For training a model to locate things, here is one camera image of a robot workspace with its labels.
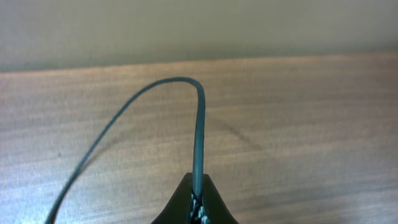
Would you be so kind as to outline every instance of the tabletop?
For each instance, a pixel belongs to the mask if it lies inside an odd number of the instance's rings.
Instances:
[[[145,85],[206,93],[205,173],[240,223],[398,222],[398,53],[0,74],[0,223],[42,223],[78,161]],[[57,223],[150,223],[192,171],[197,94],[140,96]]]

